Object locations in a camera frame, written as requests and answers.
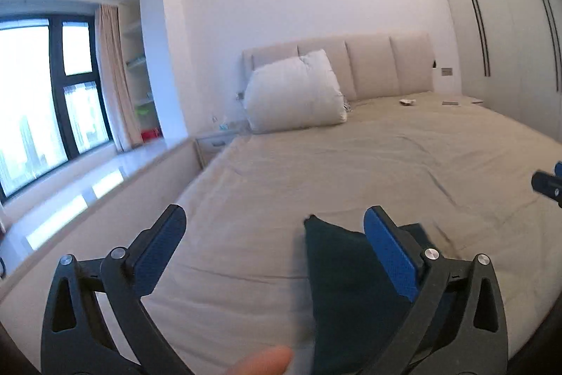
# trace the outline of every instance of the blue gripper pad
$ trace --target blue gripper pad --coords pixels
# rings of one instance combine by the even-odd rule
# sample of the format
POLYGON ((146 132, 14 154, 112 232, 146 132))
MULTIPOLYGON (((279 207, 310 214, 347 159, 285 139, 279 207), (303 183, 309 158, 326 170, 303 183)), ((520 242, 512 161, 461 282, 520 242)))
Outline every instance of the blue gripper pad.
POLYGON ((400 229, 396 228, 381 207, 372 207, 365 212, 363 226, 367 240, 373 247, 396 292, 410 302, 414 302, 419 292, 419 269, 423 266, 413 262, 403 245, 393 235, 393 231, 400 231, 400 229))
POLYGON ((151 229, 142 231, 131 244, 133 291, 138 297, 148 296, 164 273, 168 262, 185 234, 184 210, 169 206, 151 229))

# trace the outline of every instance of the nightstand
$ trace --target nightstand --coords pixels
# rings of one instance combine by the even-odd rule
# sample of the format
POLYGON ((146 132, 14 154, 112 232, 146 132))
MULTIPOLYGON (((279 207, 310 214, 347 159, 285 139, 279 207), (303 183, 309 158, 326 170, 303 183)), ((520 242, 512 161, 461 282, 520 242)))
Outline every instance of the nightstand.
POLYGON ((198 135, 195 139, 201 167, 205 168, 238 135, 237 130, 214 131, 198 135))

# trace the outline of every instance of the window frame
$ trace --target window frame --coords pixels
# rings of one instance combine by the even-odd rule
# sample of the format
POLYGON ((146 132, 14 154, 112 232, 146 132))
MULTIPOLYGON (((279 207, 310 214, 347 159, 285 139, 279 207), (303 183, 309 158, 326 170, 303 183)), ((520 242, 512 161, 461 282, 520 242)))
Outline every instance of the window frame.
POLYGON ((0 182, 0 203, 5 204, 13 197, 17 196, 20 192, 37 183, 38 180, 43 180, 48 175, 53 173, 60 167, 64 167, 71 162, 83 157, 98 148, 104 147, 113 142, 113 136, 107 118, 107 111, 103 101, 101 81, 99 77, 99 67, 96 57, 96 33, 94 25, 94 16, 92 15, 78 15, 78 14, 25 14, 14 15, 9 17, 0 17, 0 22, 22 20, 22 19, 46 19, 49 21, 49 66, 51 75, 51 92, 53 97, 53 107, 55 117, 57 119, 57 126, 61 135, 61 141, 66 153, 67 160, 60 163, 58 166, 45 172, 43 175, 35 178, 34 180, 26 183, 22 187, 15 190, 12 194, 7 196, 4 192, 4 187, 0 182), (88 32, 90 39, 90 59, 92 62, 92 71, 85 73, 77 73, 74 75, 66 75, 64 65, 64 50, 63 50, 63 23, 88 23, 88 32), (102 112, 103 123, 106 128, 108 140, 100 143, 99 145, 80 153, 78 146, 72 132, 70 117, 68 115, 68 108, 65 98, 65 87, 78 85, 82 83, 93 82, 96 84, 97 93, 99 97, 99 106, 102 112))

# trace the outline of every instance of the wardrobe handle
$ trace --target wardrobe handle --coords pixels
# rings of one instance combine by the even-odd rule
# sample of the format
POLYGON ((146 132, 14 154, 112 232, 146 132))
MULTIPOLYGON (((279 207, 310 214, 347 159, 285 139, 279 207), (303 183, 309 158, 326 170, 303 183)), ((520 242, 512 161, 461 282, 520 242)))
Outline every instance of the wardrobe handle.
POLYGON ((550 0, 542 0, 546 19, 549 21, 550 38, 553 41, 554 50, 554 71, 556 73, 556 92, 560 92, 560 75, 562 73, 562 52, 560 50, 560 37, 558 36, 558 28, 556 19, 554 18, 553 6, 550 0))
POLYGON ((482 59, 484 60, 484 76, 490 76, 490 55, 488 54, 488 39, 486 37, 486 30, 484 27, 484 20, 482 19, 482 11, 480 10, 480 3, 478 0, 471 0, 474 8, 474 15, 478 24, 478 33, 480 34, 480 45, 482 47, 482 59))

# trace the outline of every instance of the wardrobe door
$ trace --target wardrobe door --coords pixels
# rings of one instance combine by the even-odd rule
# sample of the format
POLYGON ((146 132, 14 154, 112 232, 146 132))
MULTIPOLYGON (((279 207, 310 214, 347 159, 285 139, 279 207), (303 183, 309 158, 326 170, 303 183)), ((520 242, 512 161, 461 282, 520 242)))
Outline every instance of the wardrobe door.
POLYGON ((457 39, 463 94, 486 100, 485 58, 477 11, 471 0, 448 0, 457 39))
POLYGON ((553 0, 507 0, 515 30, 520 120, 558 138, 560 44, 553 0))
POLYGON ((474 0, 481 19, 487 65, 485 105, 520 119, 516 34, 507 0, 474 0))

